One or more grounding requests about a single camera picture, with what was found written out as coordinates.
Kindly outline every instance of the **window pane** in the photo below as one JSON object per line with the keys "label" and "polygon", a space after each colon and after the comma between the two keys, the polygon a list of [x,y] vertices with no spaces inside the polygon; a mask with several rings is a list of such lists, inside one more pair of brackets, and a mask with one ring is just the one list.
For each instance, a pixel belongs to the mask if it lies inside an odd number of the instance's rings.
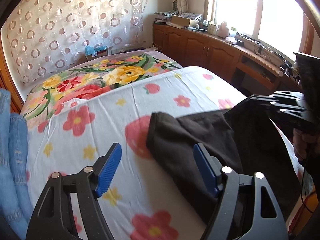
{"label": "window pane", "polygon": [[217,0],[216,21],[252,35],[258,0]]}
{"label": "window pane", "polygon": [[293,61],[301,43],[303,11],[295,0],[263,0],[258,38]]}

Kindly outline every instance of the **white bed sheet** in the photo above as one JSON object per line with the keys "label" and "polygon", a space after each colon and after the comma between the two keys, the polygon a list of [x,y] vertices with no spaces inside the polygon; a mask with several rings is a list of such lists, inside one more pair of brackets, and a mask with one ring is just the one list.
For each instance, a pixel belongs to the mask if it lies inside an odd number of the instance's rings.
{"label": "white bed sheet", "polygon": [[[78,173],[118,142],[122,160],[109,191],[99,199],[115,240],[200,239],[205,224],[143,145],[149,116],[159,111],[174,117],[213,111],[243,99],[245,96],[227,82],[195,66],[135,82],[90,100],[75,98],[50,119],[43,132],[37,128],[28,132],[31,202],[36,205],[50,174]],[[78,105],[70,108],[73,102]],[[81,120],[72,119],[70,113],[80,109],[88,117],[81,135],[82,128],[72,127]],[[301,173],[292,144],[279,132],[296,174]],[[74,194],[72,202],[79,236],[87,239]]]}

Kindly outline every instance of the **cabinet door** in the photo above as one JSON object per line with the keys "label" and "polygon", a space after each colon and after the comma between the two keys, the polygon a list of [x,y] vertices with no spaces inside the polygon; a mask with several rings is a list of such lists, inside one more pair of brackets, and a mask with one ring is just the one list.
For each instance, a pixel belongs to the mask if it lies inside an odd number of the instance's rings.
{"label": "cabinet door", "polygon": [[167,29],[164,35],[164,54],[181,64],[182,33],[178,29]]}
{"label": "cabinet door", "polygon": [[205,67],[208,39],[199,35],[186,37],[183,66]]}
{"label": "cabinet door", "polygon": [[231,82],[239,57],[240,53],[228,44],[210,41],[206,68],[225,81]]}
{"label": "cabinet door", "polygon": [[153,45],[163,52],[164,46],[164,29],[154,25],[153,26]]}

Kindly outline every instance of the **floral bed sheet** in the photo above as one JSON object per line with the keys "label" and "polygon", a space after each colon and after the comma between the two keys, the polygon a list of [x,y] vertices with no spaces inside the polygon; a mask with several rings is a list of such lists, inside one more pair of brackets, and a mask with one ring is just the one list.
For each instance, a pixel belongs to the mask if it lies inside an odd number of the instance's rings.
{"label": "floral bed sheet", "polygon": [[[238,90],[200,67],[162,73],[89,100],[72,98],[58,114],[28,130],[31,203],[36,205],[53,172],[78,173],[118,142],[121,162],[109,190],[98,200],[114,238],[200,239],[204,223],[145,146],[151,113],[162,111],[178,117],[230,108],[243,99]],[[300,174],[302,167],[293,146],[279,132],[295,172]],[[76,195],[71,198],[77,231],[87,239]]]}
{"label": "floral bed sheet", "polygon": [[27,96],[21,115],[31,129],[57,115],[73,98],[90,99],[181,66],[154,50],[101,57],[48,78]]}

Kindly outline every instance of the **silver screw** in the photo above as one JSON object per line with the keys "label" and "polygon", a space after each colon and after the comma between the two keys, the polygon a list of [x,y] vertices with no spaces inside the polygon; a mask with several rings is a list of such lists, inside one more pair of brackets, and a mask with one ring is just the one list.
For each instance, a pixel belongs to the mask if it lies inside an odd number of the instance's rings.
{"label": "silver screw", "polygon": [[83,169],[83,171],[84,171],[85,173],[89,173],[89,172],[93,171],[93,168],[92,168],[91,166],[87,166],[87,167],[85,167],[85,168]]}
{"label": "silver screw", "polygon": [[222,171],[223,171],[224,173],[231,173],[231,172],[232,172],[232,169],[231,169],[230,167],[228,167],[228,166],[224,166],[224,167],[222,167]]}
{"label": "silver screw", "polygon": [[53,178],[53,179],[56,179],[56,178],[58,178],[58,177],[60,177],[60,174],[59,174],[58,172],[54,172],[54,173],[52,173],[52,175],[51,175],[51,178]]}
{"label": "silver screw", "polygon": [[258,178],[258,179],[263,179],[264,178],[264,175],[263,175],[263,173],[261,173],[261,172],[256,172],[256,177]]}

